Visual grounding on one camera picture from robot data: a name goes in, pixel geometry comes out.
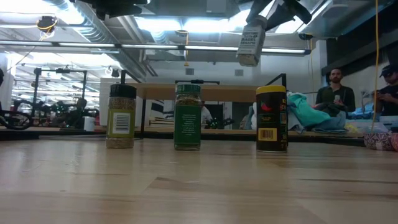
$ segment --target barcode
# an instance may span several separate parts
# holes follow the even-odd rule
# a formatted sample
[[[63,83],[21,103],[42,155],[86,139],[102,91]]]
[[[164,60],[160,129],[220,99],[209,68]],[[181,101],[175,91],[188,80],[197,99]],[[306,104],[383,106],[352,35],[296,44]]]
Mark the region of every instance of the barcode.
[[[113,134],[130,133],[130,114],[113,113]]]
[[[276,141],[277,131],[276,128],[259,128],[258,134],[259,141]]]
[[[281,124],[286,124],[286,113],[281,113],[280,114],[280,123]]]

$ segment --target man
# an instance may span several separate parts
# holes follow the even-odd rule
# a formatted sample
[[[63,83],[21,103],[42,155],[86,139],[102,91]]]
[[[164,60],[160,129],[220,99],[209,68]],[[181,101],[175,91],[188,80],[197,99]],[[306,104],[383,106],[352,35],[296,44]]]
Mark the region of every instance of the man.
[[[377,109],[382,116],[398,116],[398,65],[383,68],[380,77],[388,86],[377,91]]]
[[[211,121],[213,117],[211,117],[210,111],[206,108],[205,102],[201,102],[201,123],[206,124],[208,121]]]
[[[355,111],[354,91],[350,87],[342,86],[340,81],[343,74],[339,68],[335,68],[329,75],[330,86],[320,88],[317,94],[317,104],[334,103],[345,107],[347,112]]]
[[[4,80],[4,73],[2,72],[2,70],[1,70],[1,68],[0,68],[0,86],[1,86],[1,84],[2,84],[2,82],[3,82],[3,80]]]

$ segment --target green lid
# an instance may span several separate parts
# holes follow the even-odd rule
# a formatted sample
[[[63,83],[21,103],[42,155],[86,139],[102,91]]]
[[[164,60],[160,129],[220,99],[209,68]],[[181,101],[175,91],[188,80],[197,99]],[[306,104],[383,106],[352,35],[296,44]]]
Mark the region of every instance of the green lid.
[[[179,84],[176,87],[177,94],[179,93],[197,93],[200,94],[200,85],[195,84]]]

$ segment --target yellow lid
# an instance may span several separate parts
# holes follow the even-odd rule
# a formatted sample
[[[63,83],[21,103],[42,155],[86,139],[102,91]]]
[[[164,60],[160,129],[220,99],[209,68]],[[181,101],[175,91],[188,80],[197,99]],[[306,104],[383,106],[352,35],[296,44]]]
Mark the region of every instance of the yellow lid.
[[[256,94],[273,93],[273,92],[286,93],[286,88],[282,85],[267,85],[259,87],[256,90]]]

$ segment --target black lid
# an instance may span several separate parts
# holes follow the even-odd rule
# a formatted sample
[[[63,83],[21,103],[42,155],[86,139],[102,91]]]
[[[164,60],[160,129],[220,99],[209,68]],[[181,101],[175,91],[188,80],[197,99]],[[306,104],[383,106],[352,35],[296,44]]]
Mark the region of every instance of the black lid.
[[[126,97],[135,99],[137,96],[137,89],[131,85],[113,84],[111,85],[111,92],[109,97]]]

